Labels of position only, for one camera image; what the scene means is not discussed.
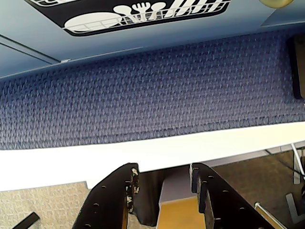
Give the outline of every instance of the gray-blue panel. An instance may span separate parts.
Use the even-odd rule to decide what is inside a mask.
[[[47,65],[44,61],[0,44],[0,77]]]
[[[1,0],[0,33],[59,60],[255,32],[274,12],[259,0],[232,0],[226,12],[208,18],[169,22],[73,37],[24,0]]]
[[[265,22],[264,26],[305,22],[305,1],[294,0],[290,5],[277,9]]]

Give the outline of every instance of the black label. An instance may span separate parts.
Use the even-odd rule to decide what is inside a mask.
[[[25,0],[73,36],[210,17],[230,0]]]

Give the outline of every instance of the gray carpet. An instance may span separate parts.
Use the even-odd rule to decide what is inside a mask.
[[[305,120],[275,31],[0,82],[0,149],[113,143]]]

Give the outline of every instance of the perforated metal bracket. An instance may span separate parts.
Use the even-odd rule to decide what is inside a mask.
[[[127,229],[133,195],[139,192],[138,164],[113,171],[88,194],[72,229]]]
[[[207,229],[274,229],[213,169],[191,164],[191,189],[197,193],[199,212]]]

